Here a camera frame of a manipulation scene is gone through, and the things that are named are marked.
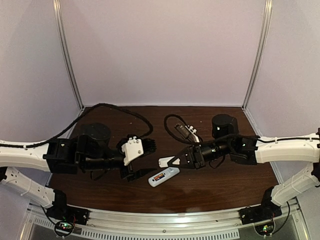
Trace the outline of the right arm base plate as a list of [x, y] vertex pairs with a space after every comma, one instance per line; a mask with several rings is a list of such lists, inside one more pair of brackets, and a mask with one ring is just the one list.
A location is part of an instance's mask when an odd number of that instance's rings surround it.
[[267, 205], [247, 206], [240, 209], [239, 216], [243, 225], [271, 220], [282, 215], [280, 206], [273, 203]]

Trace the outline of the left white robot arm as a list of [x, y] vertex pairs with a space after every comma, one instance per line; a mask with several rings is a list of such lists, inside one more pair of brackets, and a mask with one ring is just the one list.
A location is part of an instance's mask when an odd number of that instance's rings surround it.
[[71, 139], [55, 138], [46, 142], [0, 143], [0, 182], [27, 195], [46, 210], [49, 217], [67, 220], [86, 218], [87, 212], [67, 204], [60, 190], [47, 188], [20, 174], [18, 167], [53, 174], [77, 174], [119, 170], [129, 182], [152, 172], [151, 168], [134, 171], [133, 161], [156, 151], [156, 142], [142, 136], [128, 135], [115, 149], [109, 147], [110, 129], [102, 123], [82, 125], [82, 132]]

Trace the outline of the white remote control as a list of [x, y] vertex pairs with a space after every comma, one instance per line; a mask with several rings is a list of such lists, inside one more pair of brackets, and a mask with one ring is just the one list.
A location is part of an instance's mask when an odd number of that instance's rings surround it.
[[177, 167], [168, 167], [161, 172], [155, 174], [154, 176], [148, 179], [148, 183], [151, 187], [155, 188], [172, 177], [180, 173], [180, 169]]

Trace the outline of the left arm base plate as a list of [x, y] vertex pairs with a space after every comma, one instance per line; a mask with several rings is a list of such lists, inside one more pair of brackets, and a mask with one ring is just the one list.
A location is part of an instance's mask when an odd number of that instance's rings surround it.
[[75, 223], [85, 226], [89, 218], [90, 211], [85, 208], [74, 206], [52, 206], [46, 209], [46, 215], [50, 218]]

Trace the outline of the orange battery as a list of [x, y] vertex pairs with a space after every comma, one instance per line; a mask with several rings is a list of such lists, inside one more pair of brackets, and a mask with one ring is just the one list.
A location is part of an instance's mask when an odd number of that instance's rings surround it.
[[165, 177], [165, 175], [163, 175], [163, 174], [160, 174], [160, 175], [157, 175], [157, 176], [155, 176], [154, 178], [153, 178], [153, 181], [159, 181], [159, 180], [161, 180], [162, 178], [164, 178]]

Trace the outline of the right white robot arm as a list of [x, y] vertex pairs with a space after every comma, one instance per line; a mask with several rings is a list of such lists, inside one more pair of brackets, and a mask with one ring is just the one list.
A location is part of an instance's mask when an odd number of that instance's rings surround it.
[[167, 133], [186, 144], [167, 167], [200, 169], [207, 162], [228, 155], [240, 165], [258, 165], [277, 161], [307, 162], [307, 166], [282, 184], [268, 188], [258, 209], [274, 214], [288, 200], [312, 187], [320, 186], [320, 134], [319, 132], [294, 137], [265, 137], [241, 135], [238, 121], [228, 114], [215, 115], [212, 120], [210, 141], [197, 141], [195, 129], [185, 122], [175, 129], [183, 136], [174, 135], [165, 124]]

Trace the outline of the white battery cover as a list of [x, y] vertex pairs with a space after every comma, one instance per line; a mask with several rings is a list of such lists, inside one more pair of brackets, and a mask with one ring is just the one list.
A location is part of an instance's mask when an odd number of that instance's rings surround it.
[[[174, 158], [174, 156], [169, 156], [169, 157], [162, 157], [158, 159], [158, 165], [160, 168], [167, 168], [168, 167], [168, 162]], [[174, 165], [179, 165], [180, 164], [180, 159], [177, 158], [174, 162]]]

